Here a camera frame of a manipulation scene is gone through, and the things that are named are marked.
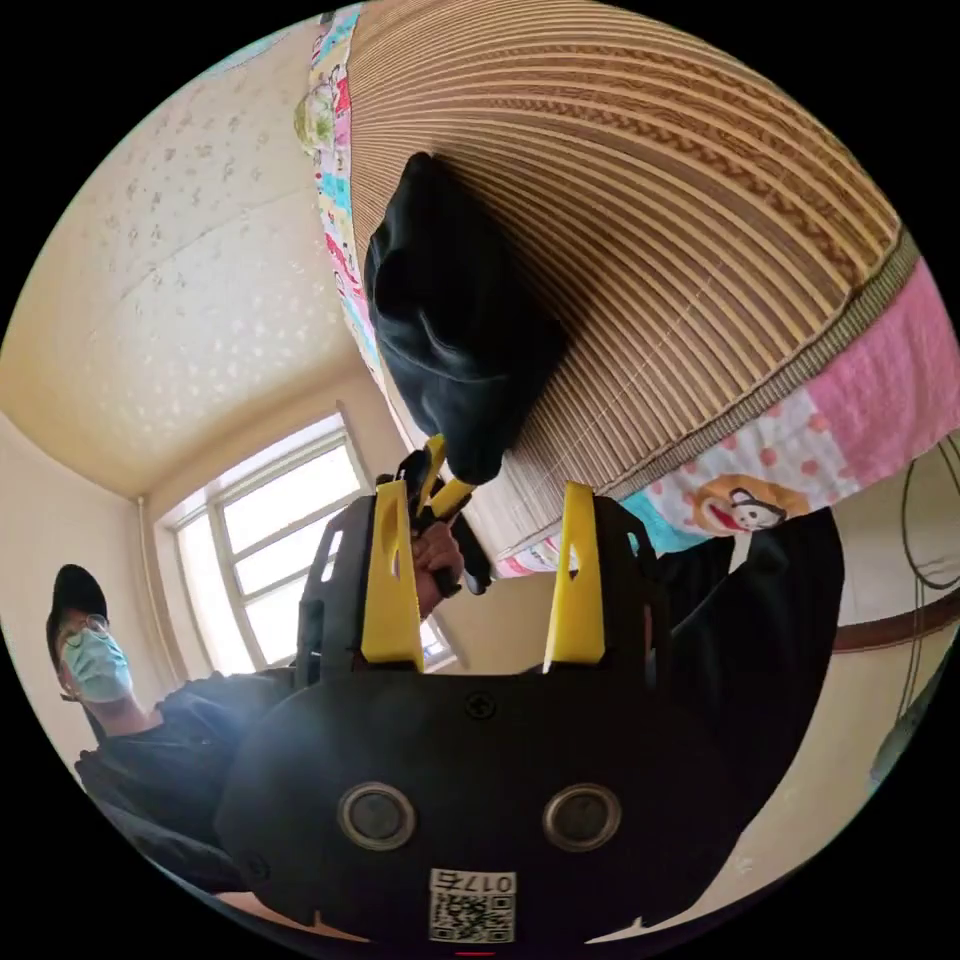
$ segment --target wooden trim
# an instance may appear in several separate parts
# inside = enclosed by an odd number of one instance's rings
[[[923,632],[927,636],[960,620],[960,587],[951,590],[923,608]],[[898,613],[895,617],[871,620],[868,623],[849,623],[837,631],[834,653],[856,653],[908,643],[914,638],[914,612]]]

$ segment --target baseball cap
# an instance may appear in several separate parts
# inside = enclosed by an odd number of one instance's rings
[[[108,619],[107,598],[100,584],[89,570],[75,563],[62,566],[53,582],[53,602],[47,617],[47,649],[54,665],[57,662],[57,630],[66,610],[80,610]]]

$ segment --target bamboo mat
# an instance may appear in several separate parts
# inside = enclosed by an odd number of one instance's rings
[[[437,153],[572,335],[478,491],[473,520],[496,553],[555,526],[568,480],[626,496],[816,375],[916,262],[890,204],[816,120],[636,14],[379,0],[348,72],[360,262],[406,159]]]

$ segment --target sticker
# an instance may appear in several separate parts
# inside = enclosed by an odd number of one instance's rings
[[[438,943],[513,943],[517,875],[430,871],[430,939]]]

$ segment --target black shirt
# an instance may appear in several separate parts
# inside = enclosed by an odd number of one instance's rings
[[[188,683],[157,705],[160,726],[105,738],[81,753],[77,775],[141,853],[208,892],[245,889],[213,820],[241,742],[292,682],[281,669]]]

